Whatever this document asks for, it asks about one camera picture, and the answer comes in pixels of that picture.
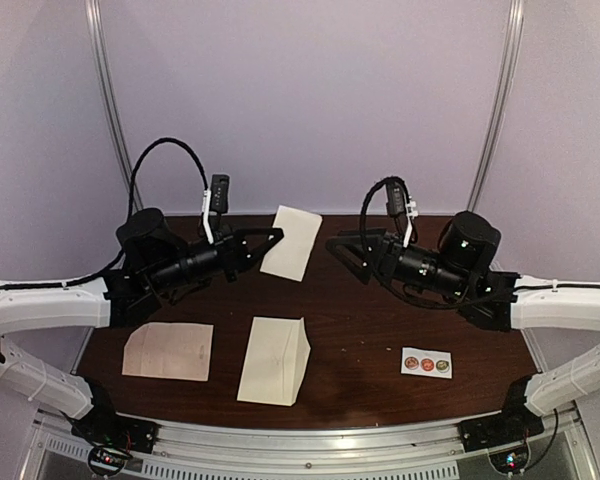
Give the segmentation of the lined paper letter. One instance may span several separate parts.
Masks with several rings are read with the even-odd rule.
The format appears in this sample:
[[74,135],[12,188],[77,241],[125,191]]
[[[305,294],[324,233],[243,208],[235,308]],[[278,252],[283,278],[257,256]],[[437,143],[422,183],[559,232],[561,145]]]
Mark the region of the lined paper letter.
[[283,238],[265,255],[260,272],[302,282],[322,221],[321,215],[280,205],[273,226]]

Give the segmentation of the cream paper envelope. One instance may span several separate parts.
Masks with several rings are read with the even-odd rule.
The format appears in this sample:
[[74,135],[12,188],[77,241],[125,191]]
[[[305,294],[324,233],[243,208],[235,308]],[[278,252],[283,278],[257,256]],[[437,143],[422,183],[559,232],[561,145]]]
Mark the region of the cream paper envelope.
[[310,353],[303,318],[254,317],[237,400],[285,407],[294,405]]

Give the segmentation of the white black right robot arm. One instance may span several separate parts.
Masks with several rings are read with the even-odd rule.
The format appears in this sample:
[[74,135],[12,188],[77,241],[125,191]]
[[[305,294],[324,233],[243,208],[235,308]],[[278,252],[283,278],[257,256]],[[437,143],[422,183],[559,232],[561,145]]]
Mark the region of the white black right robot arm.
[[[463,211],[445,225],[434,250],[384,229],[342,231],[327,250],[361,283],[376,280],[416,308],[451,310],[481,330],[557,328],[600,332],[600,282],[540,279],[494,271],[501,233]],[[600,389],[600,344],[545,373],[511,384],[493,419],[499,440],[515,440],[553,410]]]

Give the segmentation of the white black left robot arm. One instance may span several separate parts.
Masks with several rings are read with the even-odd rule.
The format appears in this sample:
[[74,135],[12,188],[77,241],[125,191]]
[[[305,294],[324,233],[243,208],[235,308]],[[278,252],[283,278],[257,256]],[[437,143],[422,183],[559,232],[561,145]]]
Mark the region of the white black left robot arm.
[[83,438],[114,444],[126,428],[106,389],[64,373],[23,351],[10,333],[86,326],[122,328],[149,320],[176,292],[206,288],[216,275],[234,281],[284,237],[279,227],[223,230],[190,243],[157,208],[132,214],[116,231],[122,252],[112,266],[87,277],[17,283],[0,281],[0,383],[62,412]]

